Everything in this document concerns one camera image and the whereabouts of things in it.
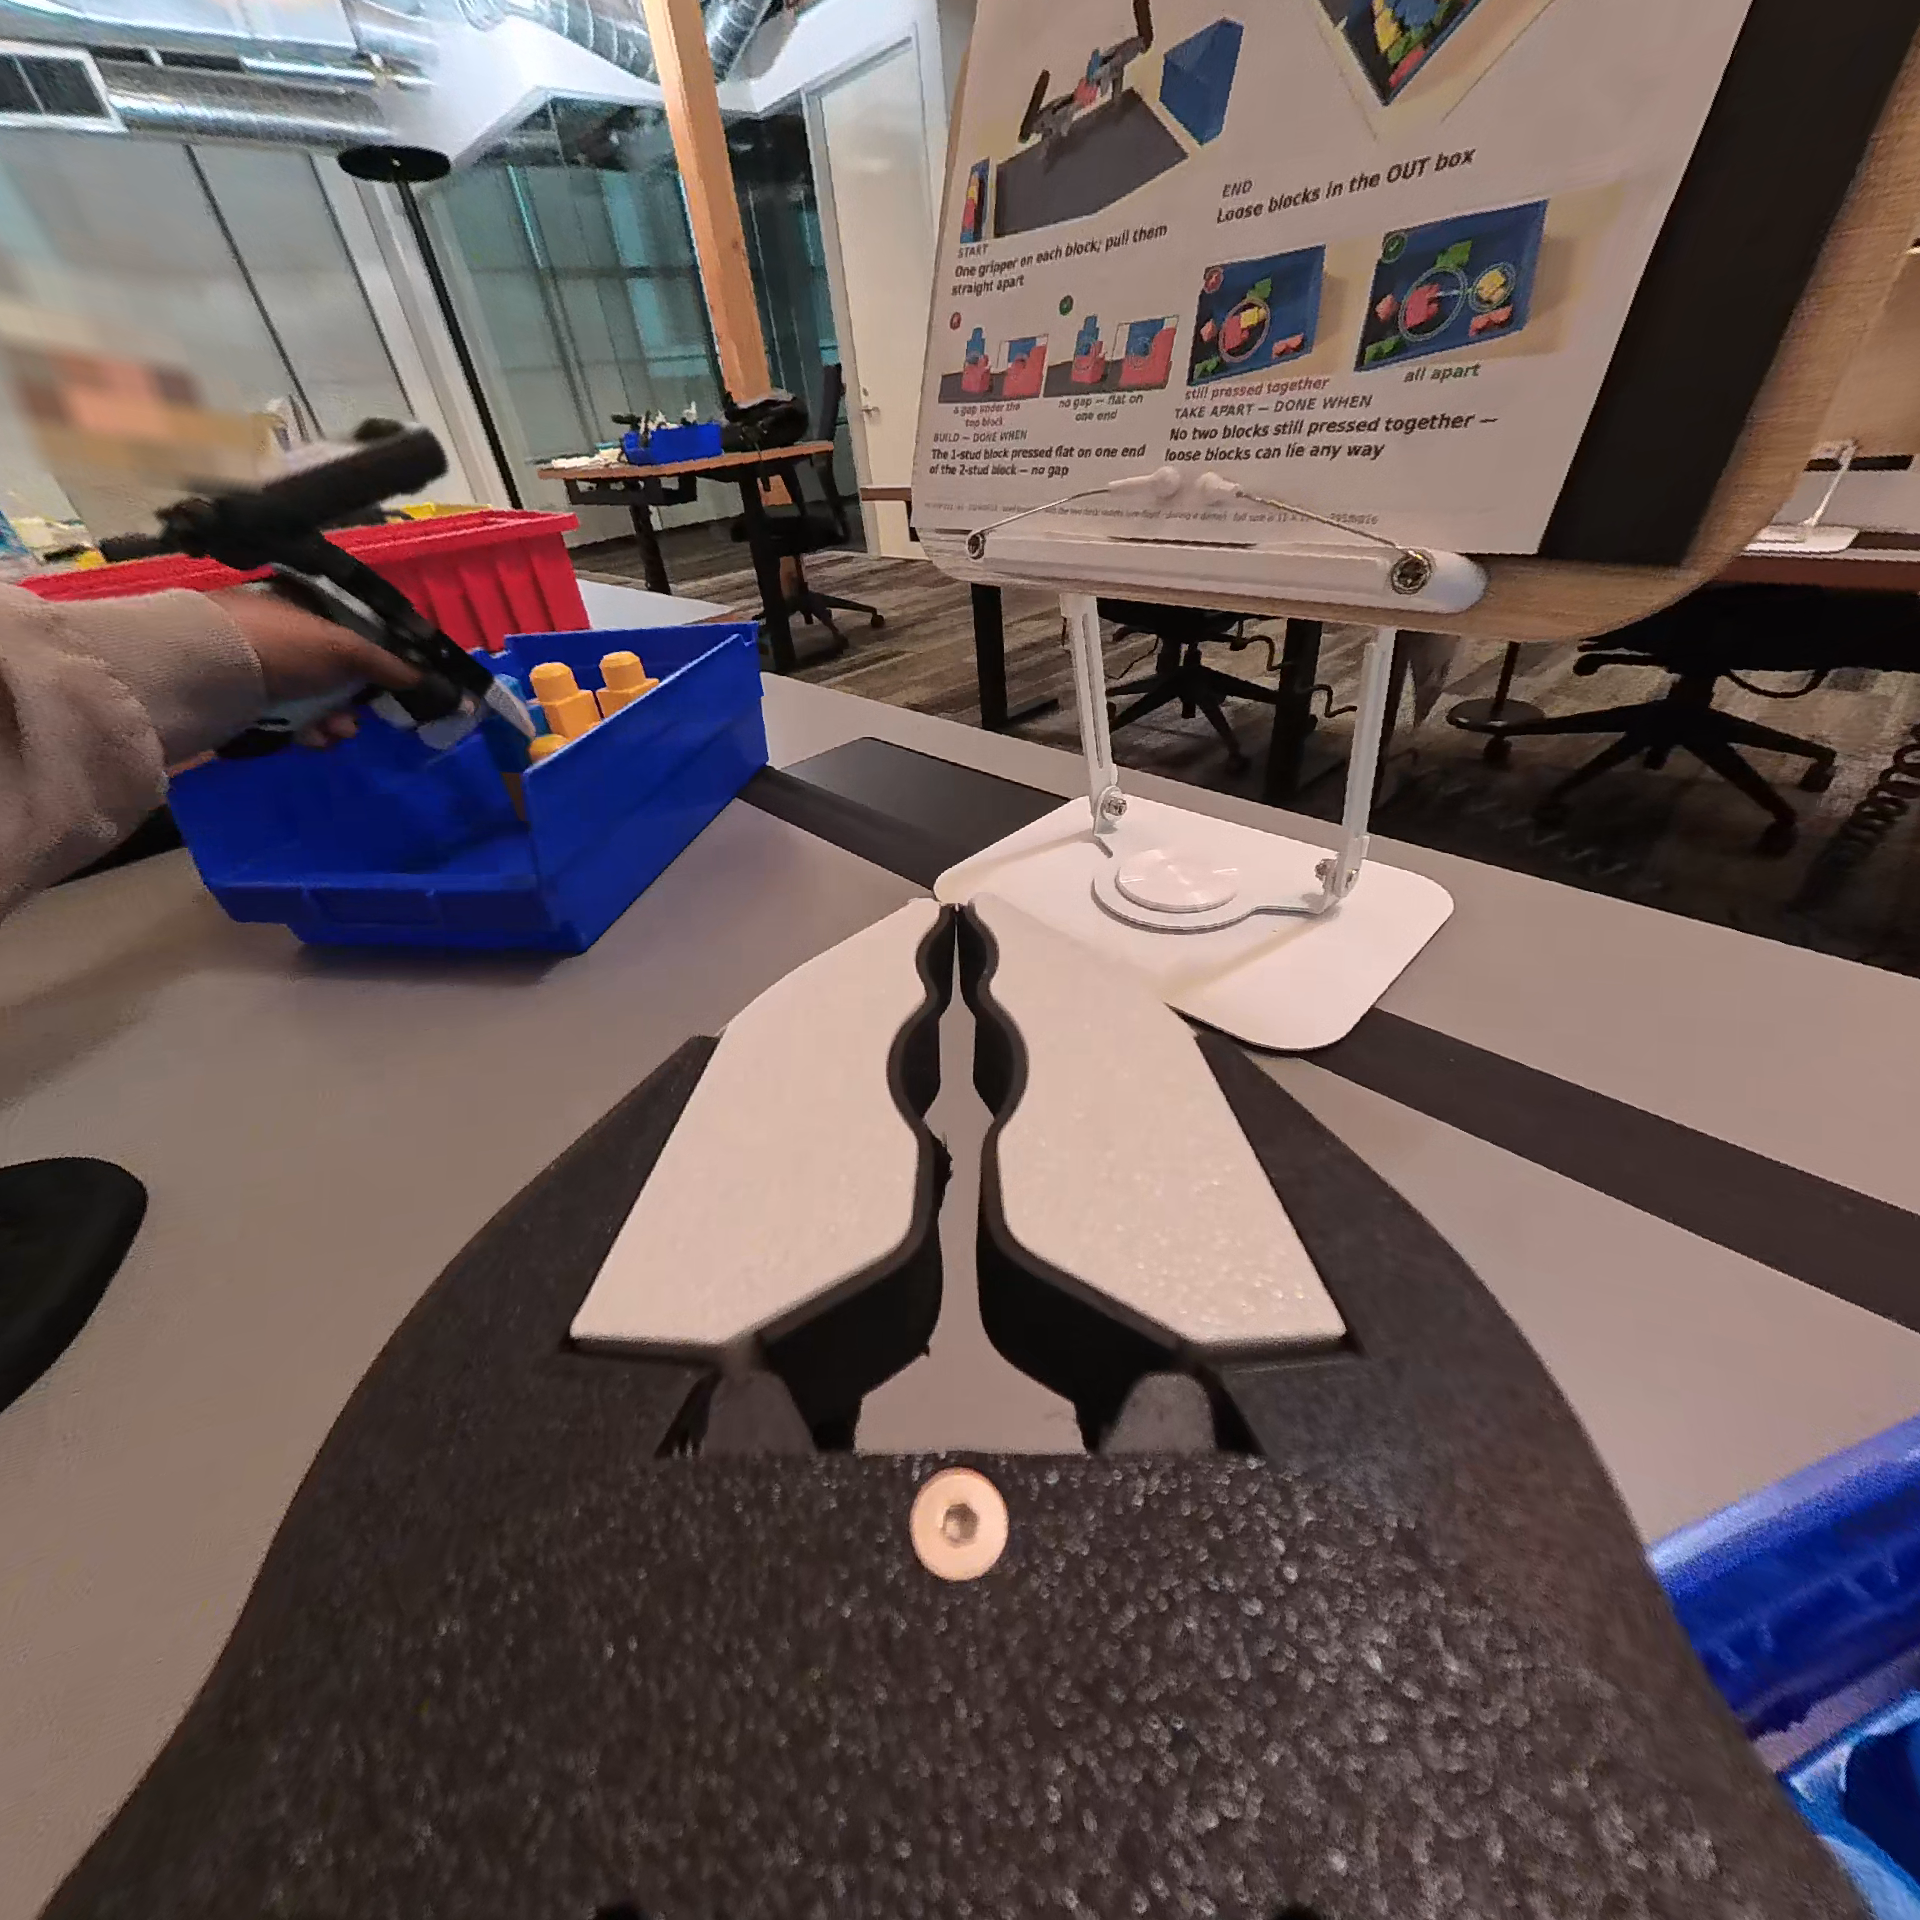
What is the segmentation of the wooden pillar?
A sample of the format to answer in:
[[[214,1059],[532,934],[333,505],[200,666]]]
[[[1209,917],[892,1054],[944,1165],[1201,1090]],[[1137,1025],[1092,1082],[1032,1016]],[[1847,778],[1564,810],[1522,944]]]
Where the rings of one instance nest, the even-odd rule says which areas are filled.
[[[701,2],[644,2],[661,109],[682,166],[684,207],[697,256],[722,391],[754,402],[774,391],[760,323],[756,277],[742,229],[728,130]]]

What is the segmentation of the black office chair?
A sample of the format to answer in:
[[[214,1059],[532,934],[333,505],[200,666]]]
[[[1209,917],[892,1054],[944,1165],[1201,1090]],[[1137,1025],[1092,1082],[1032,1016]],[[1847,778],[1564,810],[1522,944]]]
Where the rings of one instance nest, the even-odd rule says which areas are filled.
[[[871,627],[885,627],[880,607],[821,595],[804,571],[809,554],[850,542],[853,508],[834,475],[842,402],[845,373],[838,359],[828,359],[809,430],[797,426],[797,404],[777,395],[728,409],[728,426],[746,433],[746,451],[777,455],[770,466],[740,479],[742,512],[732,521],[732,539],[742,542],[756,561],[764,627],[782,651],[790,646],[792,616],[821,625],[838,651],[849,641],[832,620],[834,610],[863,613]]]
[[[1254,645],[1255,634],[1248,627],[1259,616],[1138,599],[1096,599],[1096,613],[1116,627],[1116,635],[1146,635],[1155,641],[1149,674],[1107,683],[1107,729],[1123,730],[1159,708],[1174,706],[1183,718],[1202,718],[1222,743],[1227,769],[1244,772],[1250,758],[1227,719],[1224,699],[1241,697],[1279,708],[1279,690],[1222,673],[1202,659],[1202,651],[1209,645],[1231,651]]]
[[[1573,674],[1589,678],[1605,666],[1654,666],[1665,674],[1657,697],[1537,719],[1491,719],[1483,729],[1483,758],[1506,764],[1512,743],[1522,740],[1605,734],[1610,743],[1534,804],[1534,821],[1551,826],[1568,817],[1572,796],[1605,772],[1633,758],[1660,769],[1682,750],[1763,810],[1757,850],[1783,857],[1797,840],[1799,817],[1744,750],[1797,758],[1799,786],[1808,791],[1834,782],[1836,750],[1716,706],[1716,690],[1748,683],[1753,674],[1797,674],[1797,690],[1763,691],[1763,699],[1791,699],[1823,685],[1830,660],[1819,627],[1830,610],[1830,595],[1810,585],[1699,588],[1660,613],[1577,646]]]

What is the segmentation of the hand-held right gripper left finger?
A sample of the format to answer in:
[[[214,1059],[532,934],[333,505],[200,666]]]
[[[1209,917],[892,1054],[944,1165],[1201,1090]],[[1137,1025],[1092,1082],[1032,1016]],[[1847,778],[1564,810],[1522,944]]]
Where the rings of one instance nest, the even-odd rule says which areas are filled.
[[[955,913],[912,898],[712,1044],[570,1322],[590,1352],[782,1379],[845,1443],[926,1352],[948,1160],[926,1128]]]

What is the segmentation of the silver ventilation duct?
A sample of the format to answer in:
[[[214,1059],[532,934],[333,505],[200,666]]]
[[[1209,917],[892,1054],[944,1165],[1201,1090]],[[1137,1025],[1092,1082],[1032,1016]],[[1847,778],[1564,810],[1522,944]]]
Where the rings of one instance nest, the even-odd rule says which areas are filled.
[[[184,140],[376,145],[429,92],[464,2],[82,2],[111,106]]]

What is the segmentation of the black floor lamp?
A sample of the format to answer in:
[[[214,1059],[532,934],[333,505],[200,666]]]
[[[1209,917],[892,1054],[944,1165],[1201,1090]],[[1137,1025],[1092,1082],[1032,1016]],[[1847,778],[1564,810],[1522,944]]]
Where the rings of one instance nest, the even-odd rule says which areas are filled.
[[[352,183],[390,288],[396,321],[379,317],[383,337],[403,363],[396,325],[405,325],[405,365],[418,367],[429,394],[411,399],[417,418],[442,436],[449,478],[465,479],[464,496],[488,508],[523,508],[517,462],[493,418],[421,203],[424,189],[453,173],[453,158],[424,145],[370,140],[344,148],[336,166]]]

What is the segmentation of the person's left hand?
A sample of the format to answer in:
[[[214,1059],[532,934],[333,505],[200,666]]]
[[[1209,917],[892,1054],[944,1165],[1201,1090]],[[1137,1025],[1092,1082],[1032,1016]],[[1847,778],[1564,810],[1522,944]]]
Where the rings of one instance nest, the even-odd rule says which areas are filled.
[[[263,719],[283,723],[302,748],[352,740],[365,690],[408,691],[421,683],[418,666],[389,646],[263,585],[214,592],[207,603],[238,627],[260,665]]]

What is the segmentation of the wood-edged desk divider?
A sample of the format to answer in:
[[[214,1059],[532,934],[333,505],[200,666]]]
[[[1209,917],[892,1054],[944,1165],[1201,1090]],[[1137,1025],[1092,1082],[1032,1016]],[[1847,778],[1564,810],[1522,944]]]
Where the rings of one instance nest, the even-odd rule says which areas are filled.
[[[1755,2],[1537,558],[1455,635],[1603,635],[1785,505],[1917,231],[1917,5]]]

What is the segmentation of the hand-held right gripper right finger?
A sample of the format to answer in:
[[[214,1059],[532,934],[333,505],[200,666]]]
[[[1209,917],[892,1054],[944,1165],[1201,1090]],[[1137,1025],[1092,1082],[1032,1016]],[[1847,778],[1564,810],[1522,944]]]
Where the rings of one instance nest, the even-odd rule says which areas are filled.
[[[1201,1034],[1144,978],[976,895],[961,910],[989,1343],[1096,1451],[1149,1376],[1321,1359],[1344,1318]]]

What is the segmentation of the red plastic bin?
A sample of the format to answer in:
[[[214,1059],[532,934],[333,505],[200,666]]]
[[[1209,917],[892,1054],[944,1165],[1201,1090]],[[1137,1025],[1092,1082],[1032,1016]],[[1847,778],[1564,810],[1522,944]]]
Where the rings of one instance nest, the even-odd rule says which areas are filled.
[[[465,651],[503,651],[506,638],[590,630],[590,607],[567,535],[570,512],[475,511],[394,518],[330,533]],[[22,588],[54,603],[103,603],[150,592],[228,592],[263,584],[267,568],[235,571],[204,558],[137,558],[94,568],[30,575]]]

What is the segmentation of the blue plastic bin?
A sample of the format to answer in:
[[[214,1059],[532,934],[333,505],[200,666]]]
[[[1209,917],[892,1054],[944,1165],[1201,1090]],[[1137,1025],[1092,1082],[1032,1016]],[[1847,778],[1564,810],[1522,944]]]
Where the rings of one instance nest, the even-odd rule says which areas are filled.
[[[655,690],[531,764],[520,801],[485,730],[429,748],[362,718],[326,750],[174,778],[181,842],[232,921],[308,945],[580,955],[768,764],[754,623],[523,634],[496,666],[598,690],[613,651]]]
[[[1917,1417],[1651,1544],[1748,1740],[1872,1916],[1917,1915]]]

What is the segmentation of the wooden office desk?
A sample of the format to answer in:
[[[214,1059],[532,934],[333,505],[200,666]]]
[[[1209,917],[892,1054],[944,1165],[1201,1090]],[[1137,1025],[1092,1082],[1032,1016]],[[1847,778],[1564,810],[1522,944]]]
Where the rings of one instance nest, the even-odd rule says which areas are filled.
[[[760,634],[763,646],[774,660],[774,673],[792,674],[797,670],[797,645],[790,627],[786,595],[782,585],[782,558],[774,542],[774,515],[763,498],[763,478],[797,471],[811,457],[832,462],[834,440],[797,440],[782,447],[756,447],[746,451],[717,451],[708,457],[689,457],[672,462],[624,462],[624,461],[553,461],[532,468],[544,483],[562,483],[571,508],[623,508],[630,518],[643,550],[643,581],[654,595],[666,595],[666,564],[659,546],[654,521],[655,508],[684,505],[697,494],[701,483],[717,483],[740,494],[742,521],[747,526],[747,554],[760,588]]]

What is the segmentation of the printed instruction sheet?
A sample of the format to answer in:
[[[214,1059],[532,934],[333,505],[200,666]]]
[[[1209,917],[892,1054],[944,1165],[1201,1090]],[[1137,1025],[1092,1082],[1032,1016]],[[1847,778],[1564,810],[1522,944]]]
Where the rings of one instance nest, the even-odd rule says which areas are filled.
[[[1748,2],[979,2],[916,526],[1215,471],[1534,554]]]

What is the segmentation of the person's left forearm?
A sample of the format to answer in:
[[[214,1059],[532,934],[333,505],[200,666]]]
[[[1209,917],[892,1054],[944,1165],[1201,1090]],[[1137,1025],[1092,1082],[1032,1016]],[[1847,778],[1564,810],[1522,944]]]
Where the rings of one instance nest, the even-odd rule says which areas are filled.
[[[118,847],[170,766],[267,708],[253,645],[209,595],[58,603],[2,588],[2,910]]]

